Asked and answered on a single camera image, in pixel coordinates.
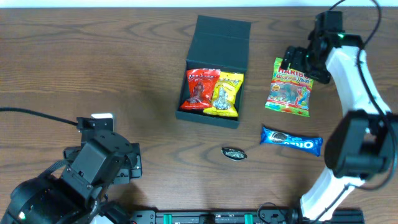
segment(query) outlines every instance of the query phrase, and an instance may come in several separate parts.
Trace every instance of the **white wall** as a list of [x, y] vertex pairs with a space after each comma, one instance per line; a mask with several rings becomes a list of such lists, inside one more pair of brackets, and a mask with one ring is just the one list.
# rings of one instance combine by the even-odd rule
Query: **white wall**
[[[338, 0], [0, 0], [0, 7], [253, 7], [332, 6]], [[378, 0], [398, 6], [398, 0]], [[346, 0], [342, 6], [372, 6], [369, 0]]]

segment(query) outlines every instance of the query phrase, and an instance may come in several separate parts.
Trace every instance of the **dark green box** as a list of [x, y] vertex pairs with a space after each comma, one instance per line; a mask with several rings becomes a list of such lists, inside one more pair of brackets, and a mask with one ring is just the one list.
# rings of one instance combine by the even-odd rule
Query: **dark green box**
[[[195, 68], [215, 68], [224, 72], [244, 74], [248, 70], [250, 22], [198, 16], [197, 26], [187, 56], [185, 71]], [[243, 88], [236, 95], [235, 108], [241, 116]], [[175, 112], [177, 119], [237, 128], [238, 118], [203, 114], [203, 110], [181, 110], [180, 106], [190, 97], [187, 75], [184, 72], [180, 100]]]

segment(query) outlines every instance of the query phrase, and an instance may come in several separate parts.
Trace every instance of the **yellow snack bag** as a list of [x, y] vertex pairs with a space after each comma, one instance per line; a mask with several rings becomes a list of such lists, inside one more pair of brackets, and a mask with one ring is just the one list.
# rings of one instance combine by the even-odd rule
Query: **yellow snack bag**
[[234, 104], [236, 94], [243, 83], [242, 73], [221, 72], [211, 99], [211, 108], [204, 109], [205, 114], [237, 117]]

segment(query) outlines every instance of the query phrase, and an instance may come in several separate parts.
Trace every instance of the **candy bag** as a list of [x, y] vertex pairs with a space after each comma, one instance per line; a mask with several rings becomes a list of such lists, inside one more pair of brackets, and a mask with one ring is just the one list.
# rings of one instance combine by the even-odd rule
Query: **candy bag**
[[323, 139], [321, 137], [297, 137], [262, 127], [260, 144], [264, 143], [288, 146], [320, 156]]
[[234, 104], [242, 82], [242, 73], [221, 72], [220, 79], [214, 87], [211, 99], [212, 107], [203, 110], [203, 112], [210, 115], [237, 117], [238, 112]]
[[205, 109], [211, 107], [211, 95], [214, 85], [220, 77], [218, 69], [191, 69], [187, 71], [187, 80], [191, 97], [181, 106], [181, 109]]
[[281, 63], [282, 59], [276, 58], [266, 108], [310, 116], [308, 103], [313, 80], [305, 77], [302, 72], [293, 69], [281, 69]]

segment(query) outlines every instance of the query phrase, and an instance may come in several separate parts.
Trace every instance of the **black oval object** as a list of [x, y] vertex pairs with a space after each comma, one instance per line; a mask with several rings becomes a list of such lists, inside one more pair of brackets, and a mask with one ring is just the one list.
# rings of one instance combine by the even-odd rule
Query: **black oval object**
[[248, 157], [242, 149], [232, 149], [230, 147], [223, 147], [221, 152], [233, 161], [240, 161]]

